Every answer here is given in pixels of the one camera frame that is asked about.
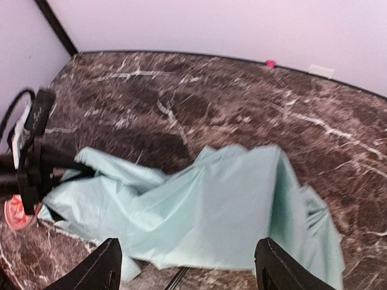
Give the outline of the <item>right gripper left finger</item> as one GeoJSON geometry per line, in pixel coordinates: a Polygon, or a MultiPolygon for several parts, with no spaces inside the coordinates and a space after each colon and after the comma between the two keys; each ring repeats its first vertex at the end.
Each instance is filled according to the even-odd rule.
{"type": "Polygon", "coordinates": [[[72,271],[45,290],[119,289],[122,250],[119,240],[109,238],[97,247],[72,271]]]}

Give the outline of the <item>mint green folding umbrella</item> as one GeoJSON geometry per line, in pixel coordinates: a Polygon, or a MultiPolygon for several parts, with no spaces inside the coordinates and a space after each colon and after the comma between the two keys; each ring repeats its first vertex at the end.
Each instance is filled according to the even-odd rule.
{"type": "Polygon", "coordinates": [[[258,240],[270,237],[304,268],[342,289],[345,264],[329,209],[300,185],[278,146],[205,147],[173,175],[84,148],[76,156],[96,170],[63,183],[43,200],[38,217],[101,244],[119,240],[122,280],[141,270],[138,260],[172,266],[253,269],[258,240]]]}

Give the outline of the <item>left black frame post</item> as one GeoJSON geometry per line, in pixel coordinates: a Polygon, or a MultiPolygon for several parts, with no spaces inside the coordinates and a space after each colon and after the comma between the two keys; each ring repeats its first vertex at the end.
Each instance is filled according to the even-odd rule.
{"type": "Polygon", "coordinates": [[[76,48],[73,41],[70,39],[68,33],[65,31],[64,27],[58,20],[50,4],[46,0],[34,0],[34,2],[37,5],[38,9],[41,11],[43,17],[45,18],[48,25],[51,27],[59,42],[67,51],[67,53],[71,57],[78,54],[78,49],[76,48]]]}

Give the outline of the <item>orange patterned ceramic bowl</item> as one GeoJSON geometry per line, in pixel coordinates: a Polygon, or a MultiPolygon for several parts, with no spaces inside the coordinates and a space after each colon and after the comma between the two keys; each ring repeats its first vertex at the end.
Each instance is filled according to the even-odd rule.
{"type": "Polygon", "coordinates": [[[34,206],[34,214],[27,215],[20,195],[13,195],[11,199],[5,201],[4,215],[5,221],[12,231],[21,231],[37,222],[37,215],[42,208],[42,204],[34,206]]]}

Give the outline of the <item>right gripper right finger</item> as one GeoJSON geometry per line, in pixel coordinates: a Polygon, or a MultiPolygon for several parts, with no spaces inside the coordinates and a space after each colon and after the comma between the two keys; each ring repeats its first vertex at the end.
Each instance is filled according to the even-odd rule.
{"type": "Polygon", "coordinates": [[[325,289],[325,282],[309,273],[274,240],[259,240],[255,250],[259,289],[325,289]]]}

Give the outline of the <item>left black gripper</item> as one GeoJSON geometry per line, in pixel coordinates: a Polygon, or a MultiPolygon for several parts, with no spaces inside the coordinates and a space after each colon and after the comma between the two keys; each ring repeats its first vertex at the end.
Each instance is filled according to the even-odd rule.
{"type": "Polygon", "coordinates": [[[73,178],[93,177],[96,173],[92,167],[75,162],[53,147],[35,144],[34,138],[28,137],[22,145],[16,170],[19,194],[26,215],[34,215],[34,206],[60,183],[60,178],[54,174],[56,169],[77,171],[73,178]]]}

